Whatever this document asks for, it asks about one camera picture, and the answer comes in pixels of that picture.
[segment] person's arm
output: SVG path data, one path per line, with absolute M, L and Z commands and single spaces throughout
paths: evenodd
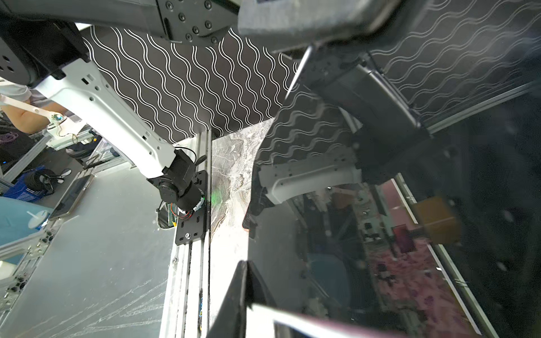
M 58 112 L 62 115 L 67 111 L 66 108 L 56 102 L 51 102 L 42 108 Z M 49 120 L 46 117 L 34 114 L 31 111 L 13 107 L 12 105 L 3 105 L 2 110 L 11 120 L 11 123 L 13 123 L 15 128 L 27 134 L 38 132 L 49 125 Z

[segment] blue cloth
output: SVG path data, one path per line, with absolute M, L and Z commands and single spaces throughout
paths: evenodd
M 0 246 L 35 233 L 28 228 L 32 216 L 27 211 L 35 215 L 43 210 L 52 213 L 51 208 L 0 196 Z

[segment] black mounting plate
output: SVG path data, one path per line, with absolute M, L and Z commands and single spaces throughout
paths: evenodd
M 206 170 L 201 170 L 193 178 L 193 188 L 201 189 L 205 194 L 207 191 L 208 173 Z M 175 244 L 182 245 L 187 244 L 193 240 L 201 238 L 205 231 L 207 231 L 207 207 L 209 196 L 205 196 L 205 201 L 201 208 L 188 220 L 179 219 L 176 225 Z

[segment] white bracket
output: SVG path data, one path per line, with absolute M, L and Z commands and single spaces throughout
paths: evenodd
M 123 152 L 147 178 L 163 174 L 175 158 L 175 148 L 151 130 L 112 89 L 94 62 L 77 59 L 36 89 L 90 124 Z

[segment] wavy line pattern backdrop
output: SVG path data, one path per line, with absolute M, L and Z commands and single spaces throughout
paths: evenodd
M 431 125 L 538 76 L 541 1 L 434 0 L 402 41 L 371 53 Z
M 171 143 L 208 128 L 223 136 L 274 117 L 295 69 L 233 30 L 216 48 L 98 26 L 82 34 L 115 91 Z

